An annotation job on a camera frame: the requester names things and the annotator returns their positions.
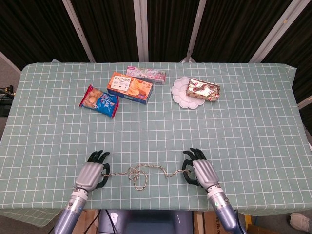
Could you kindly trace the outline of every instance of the robotic arm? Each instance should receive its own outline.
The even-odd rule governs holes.
[[[109,152],[102,153],[102,150],[93,152],[83,165],[75,181],[75,189],[54,227],[54,234],[71,234],[88,200],[88,193],[106,184],[108,177],[98,183],[102,171],[106,169],[109,175],[110,169],[108,163],[102,164]]]
[[[185,170],[187,165],[192,166],[197,179],[190,179],[187,172],[183,172],[184,178],[189,184],[201,186],[207,192],[208,200],[218,215],[223,228],[232,234],[247,234],[239,223],[238,212],[232,208],[229,199],[220,187],[218,175],[203,152],[191,148],[191,151],[187,150],[183,153],[190,156],[191,160],[185,160],[182,169]]]

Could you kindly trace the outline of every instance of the grid pattern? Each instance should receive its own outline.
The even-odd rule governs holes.
[[[124,73],[128,65],[166,71],[165,84],[154,86],[147,105],[120,98],[114,119],[79,108],[88,84],[104,91],[113,72]],[[241,212],[312,208],[312,153],[291,89],[294,74],[295,68],[275,63],[28,65],[0,144],[1,214],[61,209],[95,150],[111,152],[106,162],[112,172],[139,163],[174,172],[190,147],[203,150]],[[181,109],[170,88],[182,76],[219,83],[220,99]],[[156,169],[146,171],[146,190],[136,191],[127,175],[114,176],[90,194],[86,208],[212,209],[205,191],[188,185],[182,174],[165,179]]]

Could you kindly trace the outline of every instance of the orange snack box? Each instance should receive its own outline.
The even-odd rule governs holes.
[[[107,85],[107,90],[110,94],[147,104],[153,90],[153,84],[114,72]]]

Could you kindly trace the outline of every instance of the white flower-shaped plate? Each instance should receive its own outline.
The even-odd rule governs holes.
[[[186,96],[189,81],[188,77],[177,79],[171,88],[171,93],[174,95],[174,101],[179,103],[180,107],[196,109],[197,106],[204,104],[205,100]]]

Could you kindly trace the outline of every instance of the string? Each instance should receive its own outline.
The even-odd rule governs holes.
[[[186,169],[186,170],[183,170],[183,169],[179,169],[179,170],[176,170],[175,172],[173,173],[168,173],[165,168],[163,168],[162,166],[159,166],[159,165],[150,165],[150,164],[139,164],[137,165],[136,167],[129,167],[127,171],[125,172],[119,172],[119,173],[110,173],[109,175],[105,175],[105,174],[102,174],[103,177],[110,177],[110,176],[122,176],[122,175],[128,175],[128,178],[130,180],[133,181],[133,185],[135,187],[136,190],[138,191],[142,191],[146,188],[147,186],[147,180],[148,180],[148,174],[146,171],[144,170],[141,170],[139,169],[140,167],[149,167],[149,168],[158,168],[160,170],[163,171],[164,175],[165,175],[165,178],[170,178],[170,177],[173,177],[175,174],[179,173],[179,172],[187,172],[187,173],[190,173],[191,171]],[[145,176],[145,183],[143,186],[137,186],[137,180],[139,179],[139,177],[141,175],[144,175]]]

